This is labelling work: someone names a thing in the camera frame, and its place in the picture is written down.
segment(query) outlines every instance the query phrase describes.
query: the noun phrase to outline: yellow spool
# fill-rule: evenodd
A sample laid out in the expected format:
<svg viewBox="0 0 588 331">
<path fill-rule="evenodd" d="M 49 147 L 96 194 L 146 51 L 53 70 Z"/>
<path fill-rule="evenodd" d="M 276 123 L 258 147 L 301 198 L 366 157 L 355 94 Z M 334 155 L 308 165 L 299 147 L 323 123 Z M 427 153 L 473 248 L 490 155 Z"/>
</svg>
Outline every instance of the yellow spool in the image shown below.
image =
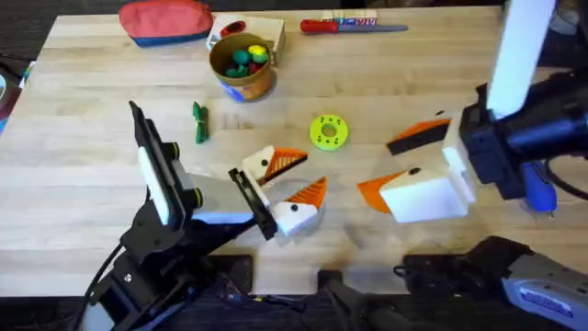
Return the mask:
<svg viewBox="0 0 588 331">
<path fill-rule="evenodd" d="M 336 115 L 321 115 L 311 124 L 312 143 L 324 151 L 335 151 L 343 146 L 348 134 L 347 124 Z"/>
</svg>

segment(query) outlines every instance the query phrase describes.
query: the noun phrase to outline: green clip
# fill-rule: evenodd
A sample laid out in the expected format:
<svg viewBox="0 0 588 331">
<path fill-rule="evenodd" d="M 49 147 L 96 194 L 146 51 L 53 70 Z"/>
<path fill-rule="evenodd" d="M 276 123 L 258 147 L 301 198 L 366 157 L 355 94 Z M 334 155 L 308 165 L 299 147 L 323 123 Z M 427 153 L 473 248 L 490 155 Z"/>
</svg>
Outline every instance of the green clip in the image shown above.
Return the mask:
<svg viewBox="0 0 588 331">
<path fill-rule="evenodd" d="M 203 143 L 209 139 L 209 110 L 195 101 L 192 106 L 192 115 L 196 121 L 196 143 Z"/>
</svg>

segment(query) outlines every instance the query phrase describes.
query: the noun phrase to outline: label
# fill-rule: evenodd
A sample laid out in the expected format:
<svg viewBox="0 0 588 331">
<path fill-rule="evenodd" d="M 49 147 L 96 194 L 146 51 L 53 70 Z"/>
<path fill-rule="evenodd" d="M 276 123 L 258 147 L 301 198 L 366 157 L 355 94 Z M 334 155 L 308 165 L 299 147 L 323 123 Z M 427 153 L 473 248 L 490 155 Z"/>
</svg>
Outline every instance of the label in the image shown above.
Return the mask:
<svg viewBox="0 0 588 331">
<path fill-rule="evenodd" d="M 571 307 L 559 300 L 553 299 L 548 297 L 543 293 L 538 293 L 535 291 L 531 291 L 528 289 L 520 289 L 521 298 L 527 302 L 531 302 L 537 305 L 540 305 L 543 308 L 547 308 L 555 313 L 562 314 L 569 318 L 573 318 L 573 314 L 571 313 Z"/>
<path fill-rule="evenodd" d="M 235 88 L 233 88 L 232 86 L 229 86 L 227 83 L 220 81 L 220 83 L 222 84 L 222 87 L 224 87 L 224 90 L 229 94 L 229 96 L 231 96 L 233 99 L 235 99 L 235 101 L 244 101 L 245 98 L 243 97 L 243 95 L 241 93 L 239 93 L 239 91 L 237 91 Z"/>
</svg>

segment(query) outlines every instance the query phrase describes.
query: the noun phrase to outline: yellow ball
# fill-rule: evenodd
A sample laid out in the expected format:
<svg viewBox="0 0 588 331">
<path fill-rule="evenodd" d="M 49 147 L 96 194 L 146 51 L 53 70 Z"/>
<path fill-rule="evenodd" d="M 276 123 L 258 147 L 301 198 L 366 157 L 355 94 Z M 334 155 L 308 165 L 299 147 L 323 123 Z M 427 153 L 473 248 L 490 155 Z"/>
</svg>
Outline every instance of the yellow ball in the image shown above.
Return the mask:
<svg viewBox="0 0 588 331">
<path fill-rule="evenodd" d="M 266 53 L 266 48 L 260 45 L 251 45 L 249 46 L 247 51 L 249 51 L 253 55 L 263 55 Z"/>
</svg>

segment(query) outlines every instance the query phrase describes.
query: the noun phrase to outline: screwdriver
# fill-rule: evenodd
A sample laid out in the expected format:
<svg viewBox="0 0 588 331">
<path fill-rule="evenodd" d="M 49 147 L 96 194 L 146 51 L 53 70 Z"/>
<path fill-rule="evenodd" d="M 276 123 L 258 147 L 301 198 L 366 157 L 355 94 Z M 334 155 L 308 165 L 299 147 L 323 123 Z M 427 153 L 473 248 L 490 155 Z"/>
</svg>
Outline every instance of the screwdriver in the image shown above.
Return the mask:
<svg viewBox="0 0 588 331">
<path fill-rule="evenodd" d="M 406 31 L 405 25 L 375 25 L 357 26 L 339 24 L 337 22 L 322 22 L 313 19 L 303 19 L 300 29 L 304 33 L 338 33 L 338 32 L 400 32 Z"/>
</svg>

